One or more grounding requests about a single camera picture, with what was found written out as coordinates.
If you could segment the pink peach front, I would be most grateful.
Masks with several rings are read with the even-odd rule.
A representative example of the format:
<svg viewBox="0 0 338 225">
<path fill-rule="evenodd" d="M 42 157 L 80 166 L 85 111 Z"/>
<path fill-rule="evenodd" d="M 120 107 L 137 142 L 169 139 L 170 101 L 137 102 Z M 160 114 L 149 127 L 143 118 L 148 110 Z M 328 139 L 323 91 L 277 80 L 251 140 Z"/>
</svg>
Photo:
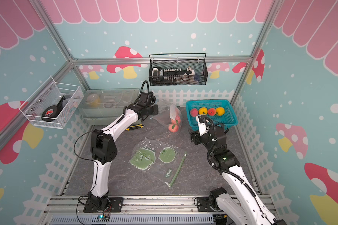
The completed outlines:
<svg viewBox="0 0 338 225">
<path fill-rule="evenodd" d="M 196 108 L 193 108 L 193 109 L 190 110 L 190 115 L 192 117 L 196 117 L 196 116 L 198 116 L 198 114 L 199 114 L 199 111 Z"/>
</svg>

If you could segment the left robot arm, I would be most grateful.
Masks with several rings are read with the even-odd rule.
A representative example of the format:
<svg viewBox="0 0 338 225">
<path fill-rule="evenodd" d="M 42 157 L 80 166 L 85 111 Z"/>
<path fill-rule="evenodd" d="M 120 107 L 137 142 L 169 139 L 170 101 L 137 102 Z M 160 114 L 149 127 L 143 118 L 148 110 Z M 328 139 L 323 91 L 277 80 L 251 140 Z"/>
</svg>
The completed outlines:
<svg viewBox="0 0 338 225">
<path fill-rule="evenodd" d="M 109 172 L 112 161 L 117 156 L 118 150 L 116 140 L 133 123 L 138 120 L 144 121 L 150 115 L 158 114 L 158 105 L 155 103 L 156 97 L 149 89 L 149 82 L 144 81 L 139 96 L 132 104 L 124 107 L 123 113 L 110 125 L 101 130 L 91 130 L 90 152 L 92 159 L 83 158 L 75 154 L 78 158 L 94 163 L 94 177 L 91 190 L 87 194 L 86 203 L 82 198 L 78 202 L 84 206 L 84 212 L 98 212 L 103 216 L 114 212 L 113 203 L 109 198 Z"/>
</svg>

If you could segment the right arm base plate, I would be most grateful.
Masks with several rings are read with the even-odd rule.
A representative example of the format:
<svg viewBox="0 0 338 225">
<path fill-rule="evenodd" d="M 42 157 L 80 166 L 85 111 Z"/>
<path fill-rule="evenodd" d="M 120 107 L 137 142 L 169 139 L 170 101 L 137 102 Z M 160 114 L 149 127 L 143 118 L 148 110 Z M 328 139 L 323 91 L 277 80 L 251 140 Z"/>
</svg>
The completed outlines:
<svg viewBox="0 0 338 225">
<path fill-rule="evenodd" d="M 223 212 L 223 210 L 219 209 L 217 200 L 212 196 L 196 197 L 193 203 L 198 212 Z"/>
</svg>

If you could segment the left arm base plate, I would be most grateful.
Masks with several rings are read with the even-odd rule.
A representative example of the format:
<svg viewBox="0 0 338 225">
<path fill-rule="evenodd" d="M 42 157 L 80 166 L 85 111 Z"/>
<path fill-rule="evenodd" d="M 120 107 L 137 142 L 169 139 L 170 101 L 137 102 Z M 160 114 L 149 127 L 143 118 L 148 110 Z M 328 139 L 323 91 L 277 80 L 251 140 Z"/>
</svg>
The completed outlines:
<svg viewBox="0 0 338 225">
<path fill-rule="evenodd" d="M 122 197 L 90 197 L 87 199 L 83 212 L 121 212 L 124 199 Z"/>
</svg>

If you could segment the green zipper bag with coasters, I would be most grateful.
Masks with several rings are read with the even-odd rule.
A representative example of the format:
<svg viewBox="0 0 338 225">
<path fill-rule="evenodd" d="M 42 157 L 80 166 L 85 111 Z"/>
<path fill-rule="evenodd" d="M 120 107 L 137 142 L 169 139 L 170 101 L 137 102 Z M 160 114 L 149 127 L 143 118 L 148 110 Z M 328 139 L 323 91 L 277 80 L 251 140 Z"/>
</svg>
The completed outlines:
<svg viewBox="0 0 338 225">
<path fill-rule="evenodd" d="M 187 157 L 184 150 L 145 138 L 133 149 L 129 164 L 172 187 Z"/>
</svg>

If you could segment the large pink peach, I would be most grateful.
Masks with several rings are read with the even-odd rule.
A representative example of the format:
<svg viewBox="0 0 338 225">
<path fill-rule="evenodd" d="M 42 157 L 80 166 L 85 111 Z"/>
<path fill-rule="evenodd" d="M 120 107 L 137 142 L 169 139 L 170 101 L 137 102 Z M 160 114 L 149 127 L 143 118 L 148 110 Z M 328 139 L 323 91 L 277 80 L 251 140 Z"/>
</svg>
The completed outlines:
<svg viewBox="0 0 338 225">
<path fill-rule="evenodd" d="M 175 113 L 176 113 L 176 116 L 181 116 L 181 111 L 176 107 L 175 108 Z"/>
</svg>

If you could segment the yellow peach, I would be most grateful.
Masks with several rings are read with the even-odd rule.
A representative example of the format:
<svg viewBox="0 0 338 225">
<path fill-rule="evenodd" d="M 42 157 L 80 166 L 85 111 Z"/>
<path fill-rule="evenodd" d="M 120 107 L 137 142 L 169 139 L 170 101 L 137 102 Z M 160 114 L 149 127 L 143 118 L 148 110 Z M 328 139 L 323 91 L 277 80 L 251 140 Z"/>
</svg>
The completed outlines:
<svg viewBox="0 0 338 225">
<path fill-rule="evenodd" d="M 199 115 L 207 115 L 208 109 L 206 107 L 202 107 L 198 110 Z"/>
<path fill-rule="evenodd" d="M 216 108 L 216 115 L 223 116 L 225 114 L 225 109 L 223 107 Z"/>
</svg>

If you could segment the clear blue zip-top bag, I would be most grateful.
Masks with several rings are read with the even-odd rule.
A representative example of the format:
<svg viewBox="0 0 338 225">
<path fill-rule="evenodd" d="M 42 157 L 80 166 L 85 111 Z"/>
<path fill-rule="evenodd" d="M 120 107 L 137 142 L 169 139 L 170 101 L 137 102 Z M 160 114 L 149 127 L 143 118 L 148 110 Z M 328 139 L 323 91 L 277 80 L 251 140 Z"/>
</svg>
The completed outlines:
<svg viewBox="0 0 338 225">
<path fill-rule="evenodd" d="M 157 105 L 159 107 L 159 113 L 158 115 L 153 116 L 153 119 L 168 129 L 168 126 L 172 124 L 171 119 L 175 119 L 176 117 L 175 108 L 177 106 L 167 100 L 161 100 L 157 103 Z M 182 125 L 182 114 L 180 117 L 181 124 L 179 125 L 179 130 L 181 129 Z"/>
</svg>

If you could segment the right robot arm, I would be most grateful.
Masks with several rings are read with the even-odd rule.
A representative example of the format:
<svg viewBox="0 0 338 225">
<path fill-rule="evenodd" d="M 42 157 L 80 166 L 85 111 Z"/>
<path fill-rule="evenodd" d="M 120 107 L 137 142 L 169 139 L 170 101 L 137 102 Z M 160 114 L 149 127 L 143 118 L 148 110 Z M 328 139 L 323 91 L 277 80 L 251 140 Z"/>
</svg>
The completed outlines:
<svg viewBox="0 0 338 225">
<path fill-rule="evenodd" d="M 198 115 L 196 121 L 199 129 L 190 133 L 191 142 L 206 147 L 211 168 L 222 175 L 239 201 L 236 203 L 224 188 L 217 188 L 208 197 L 210 207 L 225 212 L 236 225 L 284 225 L 286 222 L 276 218 L 262 202 L 238 159 L 227 147 L 225 126 L 216 125 L 206 115 Z"/>
</svg>

